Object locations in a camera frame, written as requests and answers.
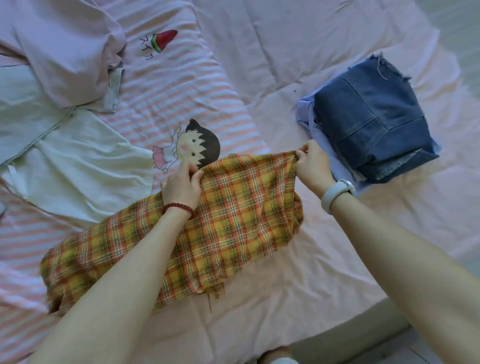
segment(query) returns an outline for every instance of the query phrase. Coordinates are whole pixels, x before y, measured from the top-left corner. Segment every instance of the cartoon black hair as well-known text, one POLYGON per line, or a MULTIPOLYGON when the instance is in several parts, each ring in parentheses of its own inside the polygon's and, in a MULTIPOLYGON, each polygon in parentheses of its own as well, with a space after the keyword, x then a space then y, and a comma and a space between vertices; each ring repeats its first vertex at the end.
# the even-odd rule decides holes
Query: cartoon black hair
POLYGON ((200 152, 203 158, 199 160, 200 164, 197 165, 198 168, 201 168, 207 164, 215 162, 218 159, 220 156, 220 142, 215 134, 213 134, 210 130, 200 126, 197 120, 190 119, 190 123, 185 129, 185 132, 191 132, 194 130, 196 130, 204 140, 200 143, 200 145, 205 148, 204 151, 200 152))

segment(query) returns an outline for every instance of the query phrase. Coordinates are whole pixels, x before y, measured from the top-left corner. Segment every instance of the stack of folded clothes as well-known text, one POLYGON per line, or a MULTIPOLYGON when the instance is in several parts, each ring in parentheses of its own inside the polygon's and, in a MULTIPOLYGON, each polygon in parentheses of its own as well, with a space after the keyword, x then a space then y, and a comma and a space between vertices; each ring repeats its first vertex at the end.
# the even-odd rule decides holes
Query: stack of folded clothes
POLYGON ((438 158, 409 79, 372 55, 299 101, 297 121, 358 193, 438 158))

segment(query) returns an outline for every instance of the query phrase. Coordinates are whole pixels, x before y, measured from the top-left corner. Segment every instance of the hand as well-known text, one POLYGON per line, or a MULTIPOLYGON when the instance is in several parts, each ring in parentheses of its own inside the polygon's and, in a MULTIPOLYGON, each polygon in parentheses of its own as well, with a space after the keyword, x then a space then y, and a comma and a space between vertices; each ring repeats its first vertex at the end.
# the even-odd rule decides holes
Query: hand
POLYGON ((204 172, 193 164, 181 163, 178 170, 160 184, 163 203, 166 205, 170 202, 179 202, 195 210, 200 202, 202 193, 200 180, 203 176, 204 172))
POLYGON ((335 184, 330 171, 328 155, 320 148, 314 140, 309 140, 300 150, 296 152, 298 157, 297 176, 310 191, 319 198, 326 190, 335 184))

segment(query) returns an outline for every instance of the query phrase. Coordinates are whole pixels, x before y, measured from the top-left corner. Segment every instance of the plaid fabric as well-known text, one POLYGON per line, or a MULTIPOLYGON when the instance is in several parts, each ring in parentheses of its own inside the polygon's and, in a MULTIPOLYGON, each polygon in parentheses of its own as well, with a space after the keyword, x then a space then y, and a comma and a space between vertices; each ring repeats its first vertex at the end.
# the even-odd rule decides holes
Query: plaid fabric
MULTIPOLYGON (((303 222, 295 152, 231 154, 203 168, 197 217, 180 233, 155 309, 192 293, 223 293, 251 260, 286 246, 303 222)), ((162 194, 137 201, 54 246, 40 263, 51 313, 65 314, 157 223, 162 194)))

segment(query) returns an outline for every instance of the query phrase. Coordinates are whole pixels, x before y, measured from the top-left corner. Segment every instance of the watermelon slice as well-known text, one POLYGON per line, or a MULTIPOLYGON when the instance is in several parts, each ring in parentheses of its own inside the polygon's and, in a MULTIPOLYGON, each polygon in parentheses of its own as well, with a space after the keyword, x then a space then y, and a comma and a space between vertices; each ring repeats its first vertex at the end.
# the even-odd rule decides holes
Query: watermelon slice
POLYGON ((176 30, 167 30, 163 33, 154 34, 152 37, 152 47, 160 53, 165 49, 168 43, 170 43, 173 38, 177 35, 176 30))

